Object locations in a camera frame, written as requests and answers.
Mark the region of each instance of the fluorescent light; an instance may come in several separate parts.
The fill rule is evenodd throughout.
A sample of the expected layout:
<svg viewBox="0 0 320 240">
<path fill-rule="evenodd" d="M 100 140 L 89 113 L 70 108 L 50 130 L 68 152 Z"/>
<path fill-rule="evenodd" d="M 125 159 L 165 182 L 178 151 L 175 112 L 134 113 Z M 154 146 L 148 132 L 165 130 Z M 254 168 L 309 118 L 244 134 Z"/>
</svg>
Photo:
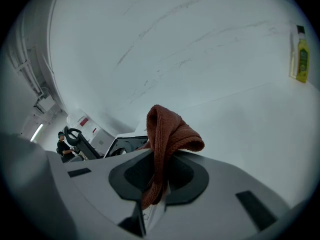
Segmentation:
<svg viewBox="0 0 320 240">
<path fill-rule="evenodd" d="M 32 142 L 34 140 L 34 138 L 37 136 L 38 132 L 41 130 L 42 126 L 44 126 L 43 124 L 40 124 L 38 129 L 36 129 L 34 135 L 32 136 L 32 138 L 30 139 L 30 141 Z"/>
</svg>

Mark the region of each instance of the dark clothing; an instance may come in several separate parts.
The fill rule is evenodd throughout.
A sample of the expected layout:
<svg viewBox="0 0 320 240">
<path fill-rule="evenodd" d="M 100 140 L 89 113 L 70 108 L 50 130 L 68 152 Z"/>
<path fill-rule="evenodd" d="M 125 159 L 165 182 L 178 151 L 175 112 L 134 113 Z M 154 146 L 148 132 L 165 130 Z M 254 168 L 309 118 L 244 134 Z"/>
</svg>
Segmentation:
<svg viewBox="0 0 320 240">
<path fill-rule="evenodd" d="M 58 149 L 58 152 L 60 155 L 63 156 L 63 160 L 70 160 L 71 158 L 74 158 L 75 155 L 71 153 L 69 154 L 64 154 L 63 151 L 66 151 L 66 150 L 70 150 L 70 147 L 64 142 L 64 141 L 58 141 L 58 143 L 56 144 L 57 145 L 57 149 Z"/>
</svg>

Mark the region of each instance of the bottle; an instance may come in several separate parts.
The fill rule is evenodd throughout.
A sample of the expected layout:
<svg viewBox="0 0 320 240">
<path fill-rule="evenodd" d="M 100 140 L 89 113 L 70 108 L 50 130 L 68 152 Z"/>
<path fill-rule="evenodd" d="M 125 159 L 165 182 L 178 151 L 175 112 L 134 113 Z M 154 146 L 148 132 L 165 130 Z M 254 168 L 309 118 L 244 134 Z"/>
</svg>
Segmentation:
<svg viewBox="0 0 320 240">
<path fill-rule="evenodd" d="M 299 34 L 298 44 L 298 70 L 296 79 L 302 83 L 305 83 L 308 78 L 309 71 L 309 48 L 305 37 L 305 28 L 297 25 Z"/>
</svg>

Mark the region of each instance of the towel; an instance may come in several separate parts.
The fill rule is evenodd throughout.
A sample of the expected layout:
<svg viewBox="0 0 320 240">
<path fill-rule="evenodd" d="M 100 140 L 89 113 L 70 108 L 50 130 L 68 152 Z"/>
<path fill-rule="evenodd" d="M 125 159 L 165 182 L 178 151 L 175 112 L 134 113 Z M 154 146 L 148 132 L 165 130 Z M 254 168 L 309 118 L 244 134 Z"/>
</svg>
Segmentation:
<svg viewBox="0 0 320 240">
<path fill-rule="evenodd" d="M 160 105 L 154 105 L 147 114 L 146 130 L 149 140 L 140 149 L 153 150 L 154 174 L 142 195 L 143 210 L 159 203 L 166 192 L 166 167 L 172 154 L 179 149 L 200 151 L 205 147 L 200 135 L 180 115 Z"/>
</svg>

